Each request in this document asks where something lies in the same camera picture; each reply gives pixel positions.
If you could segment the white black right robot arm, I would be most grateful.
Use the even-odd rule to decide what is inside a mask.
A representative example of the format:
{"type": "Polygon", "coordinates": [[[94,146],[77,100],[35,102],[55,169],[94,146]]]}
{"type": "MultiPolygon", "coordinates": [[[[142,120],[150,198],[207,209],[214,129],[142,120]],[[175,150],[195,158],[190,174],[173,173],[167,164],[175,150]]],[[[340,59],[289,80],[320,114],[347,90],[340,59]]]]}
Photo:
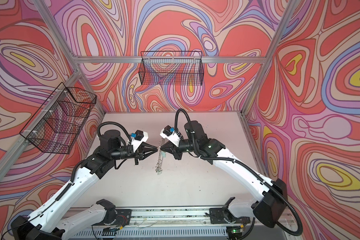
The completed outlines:
{"type": "Polygon", "coordinates": [[[249,167],[217,139],[204,132],[198,121],[192,121],[184,109],[175,114],[175,125],[166,126],[160,132],[167,143],[161,151],[181,160],[184,153],[204,160],[225,171],[252,195],[251,201],[231,197],[221,208],[222,217],[212,219],[233,224],[241,218],[258,220],[268,228],[280,227],[292,236],[301,236],[303,223],[295,208],[288,201],[287,186],[281,179],[272,180],[249,167]]]}

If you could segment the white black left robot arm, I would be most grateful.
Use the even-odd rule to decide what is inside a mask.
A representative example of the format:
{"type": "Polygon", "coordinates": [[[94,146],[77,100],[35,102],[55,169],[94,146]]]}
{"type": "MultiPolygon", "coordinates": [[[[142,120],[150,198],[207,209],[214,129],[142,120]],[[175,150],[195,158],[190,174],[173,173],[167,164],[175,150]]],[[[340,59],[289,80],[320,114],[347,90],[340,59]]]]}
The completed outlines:
{"type": "Polygon", "coordinates": [[[128,218],[117,212],[114,204],[105,199],[97,201],[89,209],[66,220],[63,216],[72,205],[101,180],[106,173],[118,170],[129,159],[138,165],[158,151],[148,144],[147,132],[137,130],[129,134],[117,122],[104,122],[97,128],[100,145],[92,155],[79,161],[73,168],[70,179],[55,195],[28,216],[18,216],[11,222],[10,232],[16,240],[67,240],[93,225],[118,226],[123,228],[128,218]]]}

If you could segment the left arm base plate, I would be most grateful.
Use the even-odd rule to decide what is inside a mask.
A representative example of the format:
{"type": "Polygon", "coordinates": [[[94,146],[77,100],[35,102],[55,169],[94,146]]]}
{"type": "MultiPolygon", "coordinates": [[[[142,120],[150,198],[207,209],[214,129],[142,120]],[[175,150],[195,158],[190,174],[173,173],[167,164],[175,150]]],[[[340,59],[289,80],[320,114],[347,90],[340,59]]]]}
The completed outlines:
{"type": "Polygon", "coordinates": [[[130,223],[132,215],[131,209],[116,209],[106,212],[102,221],[94,226],[127,226],[130,223]]]}

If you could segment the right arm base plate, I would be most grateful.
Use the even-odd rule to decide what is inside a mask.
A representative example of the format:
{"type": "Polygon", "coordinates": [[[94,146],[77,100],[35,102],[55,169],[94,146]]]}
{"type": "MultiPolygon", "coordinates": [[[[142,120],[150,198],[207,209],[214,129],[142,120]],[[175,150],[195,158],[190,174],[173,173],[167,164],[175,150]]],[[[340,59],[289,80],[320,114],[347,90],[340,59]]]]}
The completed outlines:
{"type": "Polygon", "coordinates": [[[212,224],[247,225],[251,222],[249,217],[234,217],[234,215],[224,208],[210,208],[209,212],[205,213],[205,215],[210,218],[212,224]]]}

